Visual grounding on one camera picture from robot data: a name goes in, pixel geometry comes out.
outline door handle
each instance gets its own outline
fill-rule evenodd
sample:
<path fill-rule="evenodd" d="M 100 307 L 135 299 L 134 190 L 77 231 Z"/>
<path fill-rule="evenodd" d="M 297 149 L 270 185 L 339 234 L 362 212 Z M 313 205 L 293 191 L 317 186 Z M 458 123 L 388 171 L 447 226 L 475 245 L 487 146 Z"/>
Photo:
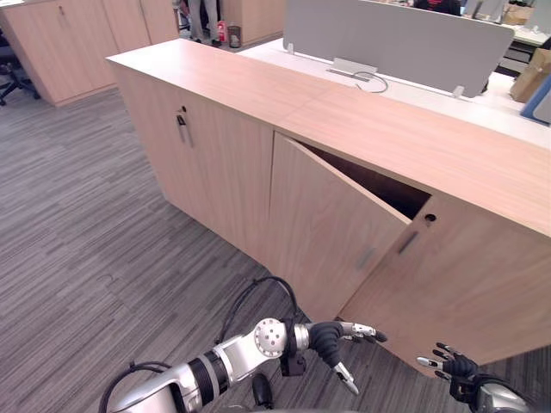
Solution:
<path fill-rule="evenodd" d="M 413 241 L 415 241 L 415 238 L 417 238 L 417 236 L 419 235 L 419 233 L 417 231 L 413 232 L 407 239 L 406 239 L 406 242 L 404 243 L 404 245 L 402 245 L 402 248 L 400 248 L 398 250 L 398 255 L 401 255 L 405 250 L 407 250 L 407 247 L 409 247 Z"/>
<path fill-rule="evenodd" d="M 177 114 L 176 115 L 176 125 L 178 127 L 178 132 L 180 133 L 180 139 L 185 144 L 186 141 L 189 142 L 189 147 L 193 148 L 193 139 L 191 138 L 191 134 L 189 133 L 188 124 L 186 123 L 185 119 L 182 115 Z"/>
<path fill-rule="evenodd" d="M 357 264 L 356 264 L 356 269 L 359 271 L 360 269 L 362 269 L 363 267 L 365 267 L 365 264 L 368 263 L 369 261 L 369 258 L 371 258 L 371 256 L 373 255 L 373 253 L 375 252 L 376 248 L 374 247 L 369 247 L 366 249 L 366 251 L 363 253 L 362 256 L 360 256 L 360 259 L 358 260 Z"/>

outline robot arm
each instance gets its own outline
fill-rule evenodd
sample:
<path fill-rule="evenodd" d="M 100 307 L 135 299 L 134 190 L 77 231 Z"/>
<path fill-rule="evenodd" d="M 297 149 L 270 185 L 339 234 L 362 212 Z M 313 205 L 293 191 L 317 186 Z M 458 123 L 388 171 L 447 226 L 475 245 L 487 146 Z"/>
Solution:
<path fill-rule="evenodd" d="M 450 383 L 449 394 L 457 401 L 468 404 L 473 413 L 528 413 L 525 398 L 506 382 L 489 374 L 478 373 L 478 365 L 459 351 L 438 342 L 432 350 L 441 360 L 418 357 L 425 367 L 435 369 L 435 375 Z"/>
<path fill-rule="evenodd" d="M 235 336 L 189 363 L 173 367 L 130 391 L 112 410 L 114 413 L 196 413 L 229 387 L 252 374 L 265 361 L 291 359 L 289 375 L 306 364 L 296 355 L 314 349 L 347 388 L 358 394 L 354 378 L 340 361 L 339 338 L 386 341 L 372 327 L 354 323 L 286 324 L 274 318 L 261 320 L 249 334 Z"/>

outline light wood countertop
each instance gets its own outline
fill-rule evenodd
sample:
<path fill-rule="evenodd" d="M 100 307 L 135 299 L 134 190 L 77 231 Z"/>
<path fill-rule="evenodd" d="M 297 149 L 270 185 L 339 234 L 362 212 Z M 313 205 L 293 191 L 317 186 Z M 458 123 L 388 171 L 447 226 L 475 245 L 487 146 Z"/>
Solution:
<path fill-rule="evenodd" d="M 109 60 L 417 188 L 452 195 L 551 236 L 549 149 L 186 40 Z"/>

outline white desk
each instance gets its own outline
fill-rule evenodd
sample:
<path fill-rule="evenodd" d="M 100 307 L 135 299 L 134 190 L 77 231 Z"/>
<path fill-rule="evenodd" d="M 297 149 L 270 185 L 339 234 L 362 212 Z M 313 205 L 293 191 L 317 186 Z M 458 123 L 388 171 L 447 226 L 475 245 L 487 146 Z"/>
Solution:
<path fill-rule="evenodd" d="M 376 79 L 366 83 L 327 71 L 331 65 L 327 60 L 291 55 L 283 49 L 282 39 L 252 47 L 239 54 L 351 87 L 356 87 L 358 83 L 364 90 L 382 89 L 382 84 Z M 551 129 L 519 114 L 524 104 L 513 101 L 509 96 L 511 77 L 494 72 L 490 76 L 488 91 L 483 96 L 455 99 L 441 90 L 382 76 L 389 86 L 383 94 L 385 97 L 485 126 L 551 149 Z"/>
<path fill-rule="evenodd" d="M 545 40 L 549 38 L 549 34 L 534 33 L 525 26 L 512 26 L 509 24 L 502 24 L 505 28 L 512 28 L 515 31 L 515 40 L 525 43 L 527 45 L 539 47 Z"/>

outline wooden cabinet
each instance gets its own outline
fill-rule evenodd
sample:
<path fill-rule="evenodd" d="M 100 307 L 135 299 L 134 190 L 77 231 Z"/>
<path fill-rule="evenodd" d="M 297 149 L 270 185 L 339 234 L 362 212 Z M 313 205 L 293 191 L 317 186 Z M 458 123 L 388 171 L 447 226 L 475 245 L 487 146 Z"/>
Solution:
<path fill-rule="evenodd" d="M 114 67 L 119 89 L 164 197 L 191 217 L 208 225 L 211 200 L 201 160 L 180 126 L 182 106 L 189 106 L 181 89 L 135 71 Z"/>
<path fill-rule="evenodd" d="M 58 0 L 1 11 L 10 44 L 50 103 L 114 83 L 104 58 L 118 49 L 100 3 Z"/>
<path fill-rule="evenodd" d="M 110 61 L 167 199 L 314 321 L 373 325 L 413 367 L 436 341 L 480 363 L 551 343 L 548 151 L 190 41 Z"/>
<path fill-rule="evenodd" d="M 286 0 L 223 0 L 222 17 L 241 27 L 244 45 L 283 32 Z"/>
<path fill-rule="evenodd" d="M 550 289 L 547 237 L 439 194 L 340 316 L 385 331 L 412 366 L 435 342 L 482 364 L 551 342 Z"/>
<path fill-rule="evenodd" d="M 59 102 L 93 89 L 73 39 L 67 3 L 33 3 L 3 10 L 0 24 L 43 98 Z"/>
<path fill-rule="evenodd" d="M 210 204 L 207 226 L 258 261 L 267 242 L 273 128 L 188 93 L 195 157 Z"/>
<path fill-rule="evenodd" d="M 275 135 L 268 268 L 331 320 L 411 221 L 304 146 Z"/>
<path fill-rule="evenodd" d="M 139 0 L 152 45 L 178 38 L 174 11 L 168 0 Z"/>
<path fill-rule="evenodd" d="M 112 87 L 105 58 L 178 37 L 169 0 L 45 0 L 0 7 L 0 26 L 54 105 Z"/>
<path fill-rule="evenodd" d="M 168 83 L 114 71 L 166 199 L 260 261 L 272 128 Z"/>
<path fill-rule="evenodd" d="M 76 54 L 68 58 L 78 60 L 84 67 L 92 90 L 113 84 L 115 79 L 105 58 L 118 53 L 118 48 L 102 4 L 99 1 L 59 0 L 59 7 L 65 37 L 75 45 Z"/>
<path fill-rule="evenodd" d="M 140 0 L 102 1 L 119 52 L 128 52 L 151 44 Z"/>

